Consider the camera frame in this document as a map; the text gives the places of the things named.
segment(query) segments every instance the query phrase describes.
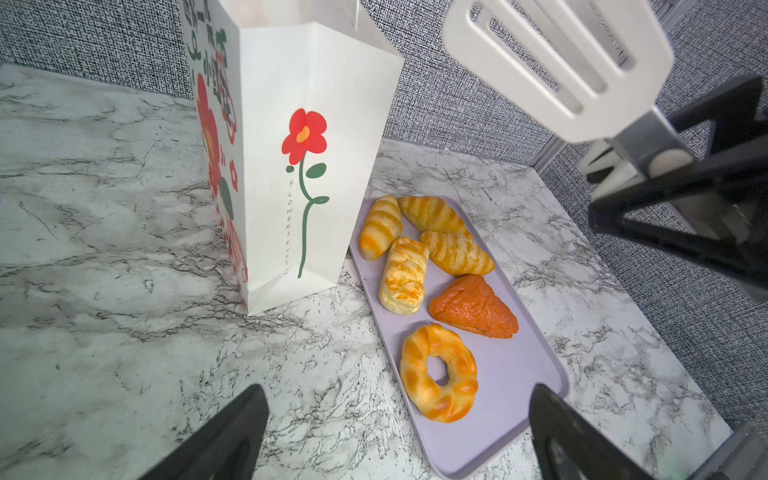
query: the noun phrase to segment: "croissant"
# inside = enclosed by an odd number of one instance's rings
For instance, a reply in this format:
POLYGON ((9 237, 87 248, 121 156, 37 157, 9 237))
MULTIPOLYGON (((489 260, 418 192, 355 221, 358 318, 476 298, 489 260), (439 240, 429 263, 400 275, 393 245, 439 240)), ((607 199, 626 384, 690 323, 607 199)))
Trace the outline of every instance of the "croissant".
POLYGON ((402 221, 397 199, 385 195, 373 202, 360 232, 360 253, 366 260, 382 256, 392 241, 402 233, 402 221))
POLYGON ((429 258, 435 265, 453 276, 485 275, 495 268, 490 255, 457 233, 424 232, 421 241, 429 247, 429 258))
POLYGON ((459 233, 470 240, 464 220, 440 197, 403 197, 397 200, 400 210, 420 232, 459 233))

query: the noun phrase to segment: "pastry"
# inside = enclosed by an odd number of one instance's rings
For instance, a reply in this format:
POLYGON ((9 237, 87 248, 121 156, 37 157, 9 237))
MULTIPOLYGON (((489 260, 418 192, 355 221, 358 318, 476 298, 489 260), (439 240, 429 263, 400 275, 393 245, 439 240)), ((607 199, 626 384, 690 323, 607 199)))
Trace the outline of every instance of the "pastry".
POLYGON ((437 323, 416 330, 402 344, 400 379, 408 398, 435 422, 464 418, 475 404, 478 367, 462 339, 437 323), (448 366, 449 380, 439 386, 427 373, 427 359, 438 356, 448 366))
POLYGON ((509 339, 518 319, 479 275, 456 279, 429 304, 429 315, 450 326, 491 338, 509 339))
POLYGON ((458 233, 424 232, 421 241, 435 265, 453 276, 485 275, 495 267, 490 255, 458 233))
POLYGON ((420 232, 459 233, 473 240, 464 220, 440 197, 403 197, 397 203, 420 232))
POLYGON ((379 301, 398 315, 419 310, 424 301, 429 248, 424 243, 400 237, 392 242, 386 257, 379 301))
POLYGON ((397 199, 386 195, 373 202, 360 232, 360 253, 366 260, 382 256, 395 238, 402 233, 400 208, 397 199))

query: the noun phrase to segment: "marble countertop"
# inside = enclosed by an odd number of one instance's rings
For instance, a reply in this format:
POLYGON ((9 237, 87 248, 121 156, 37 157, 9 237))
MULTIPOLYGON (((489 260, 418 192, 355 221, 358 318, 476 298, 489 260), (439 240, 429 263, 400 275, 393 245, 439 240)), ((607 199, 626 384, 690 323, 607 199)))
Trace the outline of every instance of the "marble countertop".
MULTIPOLYGON (((246 317, 194 103, 0 68, 0 478, 141 475, 251 383, 254 478, 436 478, 352 261, 246 317)), ((564 364, 658 478, 730 429, 528 167, 383 141, 368 196, 458 198, 564 364)), ((525 433, 476 478, 540 478, 525 433)))

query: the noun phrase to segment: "purple tray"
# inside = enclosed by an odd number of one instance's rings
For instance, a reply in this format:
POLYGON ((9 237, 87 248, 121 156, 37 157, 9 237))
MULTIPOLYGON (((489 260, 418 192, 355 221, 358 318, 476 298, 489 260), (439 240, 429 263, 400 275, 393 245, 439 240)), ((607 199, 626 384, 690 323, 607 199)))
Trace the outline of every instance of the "purple tray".
MULTIPOLYGON (((475 242, 490 253, 461 205, 449 197, 443 197, 443 200, 464 219, 467 228, 475 236, 475 242)), ((528 427, 528 403, 537 383, 544 383, 560 397, 568 394, 565 370, 497 262, 495 270, 485 275, 485 281, 518 317, 520 331, 511 339, 491 339, 442 324, 458 333, 475 356, 478 365, 478 393, 470 413, 457 422, 433 422, 422 415, 409 400, 400 380, 402 343, 420 326, 439 323, 429 315, 427 306, 454 277, 440 270, 430 260, 425 281, 427 294, 421 309, 408 316, 396 315, 385 309, 379 302, 379 285, 386 255, 374 261, 365 260, 360 255, 358 243, 362 224, 373 202, 362 202, 350 244, 357 273, 365 287, 373 319, 379 327, 389 361, 397 372, 400 392, 406 400, 427 461, 443 478, 466 478, 504 450, 528 427)), ((419 231, 405 216, 402 217, 402 235, 413 240, 419 239, 419 231)), ((430 357, 428 368, 438 383, 442 383, 441 378, 447 377, 445 364, 440 359, 430 357)))

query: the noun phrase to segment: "paper bag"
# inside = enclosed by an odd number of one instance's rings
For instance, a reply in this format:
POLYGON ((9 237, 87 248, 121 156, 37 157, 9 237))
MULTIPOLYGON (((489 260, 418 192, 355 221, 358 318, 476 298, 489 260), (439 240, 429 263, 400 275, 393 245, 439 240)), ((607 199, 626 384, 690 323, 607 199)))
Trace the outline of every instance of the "paper bag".
POLYGON ((339 279, 402 57, 356 0, 179 0, 249 314, 339 279))

